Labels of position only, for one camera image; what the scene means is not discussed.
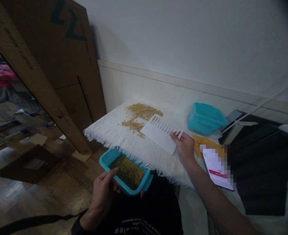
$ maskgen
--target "black strap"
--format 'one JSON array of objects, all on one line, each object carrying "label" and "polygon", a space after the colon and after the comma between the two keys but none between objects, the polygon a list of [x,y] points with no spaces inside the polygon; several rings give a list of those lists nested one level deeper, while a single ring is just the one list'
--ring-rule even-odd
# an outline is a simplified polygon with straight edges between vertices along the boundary
[{"label": "black strap", "polygon": [[57,222],[58,220],[69,220],[74,217],[77,217],[80,214],[84,214],[87,211],[84,210],[83,212],[77,214],[77,215],[41,215],[41,216],[34,216],[34,217],[28,217],[25,219],[21,219],[18,221],[15,221],[11,224],[5,225],[0,228],[0,235],[8,235],[23,229],[43,225],[43,224],[51,224],[54,222]]}]

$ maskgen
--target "right hand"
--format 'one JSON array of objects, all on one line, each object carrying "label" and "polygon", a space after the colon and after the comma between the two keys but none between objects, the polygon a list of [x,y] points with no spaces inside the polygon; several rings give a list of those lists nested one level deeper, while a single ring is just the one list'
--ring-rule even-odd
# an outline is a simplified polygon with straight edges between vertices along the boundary
[{"label": "right hand", "polygon": [[177,144],[177,151],[182,165],[186,168],[189,164],[196,162],[194,157],[195,140],[183,132],[180,139],[176,133],[170,133],[171,139]]}]

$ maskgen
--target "person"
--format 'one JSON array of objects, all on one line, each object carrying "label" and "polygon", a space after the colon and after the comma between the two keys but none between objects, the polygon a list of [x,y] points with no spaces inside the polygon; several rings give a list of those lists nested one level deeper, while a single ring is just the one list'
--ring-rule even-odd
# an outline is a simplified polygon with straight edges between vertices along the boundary
[{"label": "person", "polygon": [[[254,227],[218,190],[194,158],[195,141],[183,133],[177,144],[179,160],[186,169],[219,234],[257,234]],[[72,227],[72,234],[183,234],[181,212],[174,188],[165,177],[153,177],[143,198],[120,194],[112,181],[115,168],[94,181],[93,199]]]}]

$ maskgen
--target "wooden floor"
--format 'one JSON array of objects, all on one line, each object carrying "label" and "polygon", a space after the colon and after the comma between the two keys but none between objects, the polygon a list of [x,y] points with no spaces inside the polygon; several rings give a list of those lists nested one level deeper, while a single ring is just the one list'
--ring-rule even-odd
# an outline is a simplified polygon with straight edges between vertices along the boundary
[{"label": "wooden floor", "polygon": [[[36,185],[0,177],[0,227],[30,216],[77,214],[88,208],[92,200],[93,181],[103,172],[99,157],[106,149],[98,149],[83,163],[71,156],[75,149],[69,142],[61,145],[54,143],[62,132],[57,126],[43,126],[49,122],[49,117],[23,115],[16,119],[23,123],[22,126],[8,132],[26,128],[31,133],[0,146],[0,168],[31,149],[34,145],[28,142],[28,139],[35,133],[48,136],[43,147],[62,158],[62,161]],[[71,234],[74,221],[75,218],[67,222],[59,221],[15,234]]]}]

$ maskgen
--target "white comb teeth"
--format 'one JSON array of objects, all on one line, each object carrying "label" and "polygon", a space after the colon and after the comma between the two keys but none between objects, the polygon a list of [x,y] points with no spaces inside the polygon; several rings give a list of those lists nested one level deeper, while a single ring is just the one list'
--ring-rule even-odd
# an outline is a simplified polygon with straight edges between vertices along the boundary
[{"label": "white comb teeth", "polygon": [[168,123],[159,115],[155,114],[146,123],[146,125],[141,129],[141,132],[146,135],[149,139],[167,151],[169,154],[173,155],[177,145],[171,139],[169,133],[177,132],[178,138],[180,139],[183,130]]}]

